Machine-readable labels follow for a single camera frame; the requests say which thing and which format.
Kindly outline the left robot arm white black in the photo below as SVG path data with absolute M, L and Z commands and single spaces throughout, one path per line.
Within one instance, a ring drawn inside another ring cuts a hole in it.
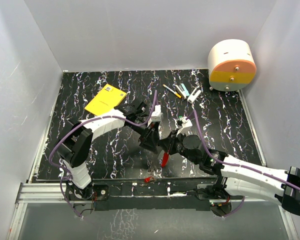
M 98 137 L 115 129 L 127 126 L 137 132 L 139 146 L 157 154 L 160 139 L 159 124 L 163 119 L 161 106 L 155 102 L 149 115 L 145 114 L 146 104 L 134 101 L 131 104 L 118 105 L 101 116 L 69 121 L 65 136 L 56 144 L 56 152 L 62 158 L 69 171 L 70 180 L 76 186 L 76 194 L 83 200 L 93 195 L 92 179 L 86 166 L 91 144 Z

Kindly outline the white clip tool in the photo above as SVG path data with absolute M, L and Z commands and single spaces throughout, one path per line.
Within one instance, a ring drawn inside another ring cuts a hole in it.
M 192 93 L 188 96 L 187 102 L 190 103 L 190 104 L 193 104 L 196 101 L 196 99 L 198 98 L 198 96 L 201 94 L 201 92 L 202 91 L 198 87 L 196 87 L 192 91 Z

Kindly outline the round pastel drawer cabinet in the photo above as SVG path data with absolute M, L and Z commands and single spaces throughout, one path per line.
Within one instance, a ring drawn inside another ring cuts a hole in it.
M 216 43 L 208 54 L 207 67 L 210 87 L 222 92 L 243 89 L 257 72 L 249 44 L 240 39 Z

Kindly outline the red key tag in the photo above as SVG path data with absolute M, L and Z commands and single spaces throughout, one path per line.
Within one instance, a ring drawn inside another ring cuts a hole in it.
M 147 177 L 144 179 L 145 183 L 150 183 L 150 182 L 154 182 L 156 179 L 153 176 Z

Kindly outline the aluminium frame rail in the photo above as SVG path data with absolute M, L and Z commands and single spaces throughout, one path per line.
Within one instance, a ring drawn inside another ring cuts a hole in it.
M 80 240 L 93 227 L 90 216 L 78 216 L 87 201 L 64 199 L 66 185 L 57 183 L 22 183 L 17 193 L 8 240 Z

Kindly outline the yellow white pen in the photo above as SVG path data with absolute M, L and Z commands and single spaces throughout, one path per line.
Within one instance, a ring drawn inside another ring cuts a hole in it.
M 172 90 L 170 87 L 168 87 L 167 85 L 163 84 L 163 87 L 165 89 L 167 89 L 168 91 L 170 91 L 171 93 L 173 93 L 175 96 L 177 96 L 179 99 L 182 98 L 182 96 L 180 94 L 178 94 L 175 90 Z

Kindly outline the yellow notebook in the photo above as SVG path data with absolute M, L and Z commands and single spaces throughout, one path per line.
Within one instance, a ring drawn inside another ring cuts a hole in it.
M 95 116 L 100 116 L 119 105 L 126 95 L 126 92 L 106 84 L 84 109 Z

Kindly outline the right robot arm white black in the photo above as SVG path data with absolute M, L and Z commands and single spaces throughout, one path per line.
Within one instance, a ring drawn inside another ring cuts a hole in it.
M 213 194 L 223 199 L 243 196 L 266 200 L 300 216 L 300 168 L 273 169 L 240 160 L 222 151 L 207 148 L 198 135 L 176 135 L 158 141 L 168 155 L 179 154 L 200 170 L 220 178 Z

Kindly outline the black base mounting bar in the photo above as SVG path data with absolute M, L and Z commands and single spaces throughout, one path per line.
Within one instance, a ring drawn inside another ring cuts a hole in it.
M 85 189 L 66 183 L 69 201 L 87 202 L 90 211 L 194 209 L 222 216 L 232 210 L 231 201 L 241 200 L 222 190 L 216 177 L 144 179 L 94 179 Z

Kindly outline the light blue marker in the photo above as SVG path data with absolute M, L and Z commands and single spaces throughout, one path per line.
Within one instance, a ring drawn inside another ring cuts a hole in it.
M 188 96 L 181 85 L 174 85 L 176 92 L 181 96 L 182 99 L 186 99 Z

